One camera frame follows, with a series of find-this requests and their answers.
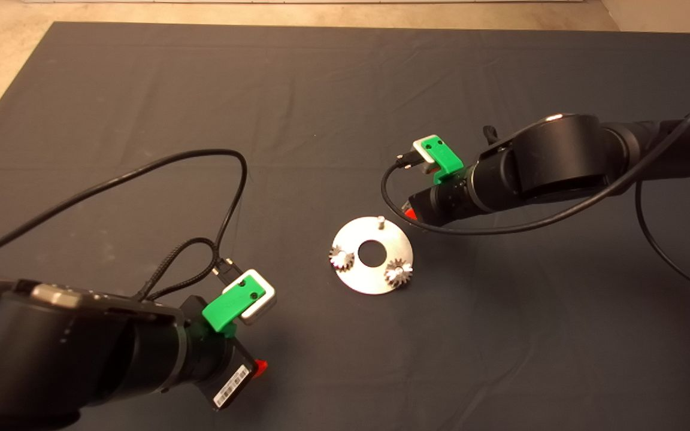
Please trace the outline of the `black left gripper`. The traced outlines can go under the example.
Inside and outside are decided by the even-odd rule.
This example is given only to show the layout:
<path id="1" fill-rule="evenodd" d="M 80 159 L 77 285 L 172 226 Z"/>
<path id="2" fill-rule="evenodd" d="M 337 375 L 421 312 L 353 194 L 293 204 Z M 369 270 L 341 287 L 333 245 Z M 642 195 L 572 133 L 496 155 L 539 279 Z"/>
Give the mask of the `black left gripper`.
<path id="1" fill-rule="evenodd" d="M 265 373 L 268 361 L 252 357 L 235 336 L 214 331 L 202 315 L 206 305 L 203 298 L 189 296 L 180 306 L 186 355 L 178 383 L 193 385 L 211 409 L 220 411 L 236 400 L 253 377 Z"/>

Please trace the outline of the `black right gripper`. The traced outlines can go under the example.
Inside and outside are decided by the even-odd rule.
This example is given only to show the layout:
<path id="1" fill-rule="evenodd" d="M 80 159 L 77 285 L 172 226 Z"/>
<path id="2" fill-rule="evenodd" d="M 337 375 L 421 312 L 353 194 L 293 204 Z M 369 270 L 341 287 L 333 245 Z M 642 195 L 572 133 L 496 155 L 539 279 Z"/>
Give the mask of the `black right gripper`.
<path id="1" fill-rule="evenodd" d="M 441 184 L 410 196 L 401 211 L 410 219 L 443 227 L 460 219 L 493 214 L 490 193 L 493 170 L 482 162 L 453 174 Z"/>

